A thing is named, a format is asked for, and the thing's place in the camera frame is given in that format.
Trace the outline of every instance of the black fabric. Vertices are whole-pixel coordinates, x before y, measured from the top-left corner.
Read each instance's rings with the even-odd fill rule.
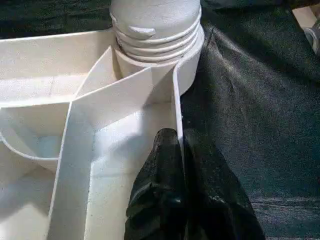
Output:
[[[202,25],[198,72],[181,97],[184,133],[213,141],[266,237],[320,238],[319,59],[285,6],[204,8]]]
[[[268,6],[281,4],[283,0],[201,0],[205,8],[232,9],[247,8],[252,6]]]
[[[213,141],[194,129],[184,134],[189,239],[265,239],[245,191]]]
[[[265,239],[245,191],[213,142],[191,129],[185,147],[183,168],[176,131],[156,135],[133,183],[124,239]]]
[[[186,186],[177,133],[160,130],[136,177],[126,211],[125,240],[181,240],[187,222]]]

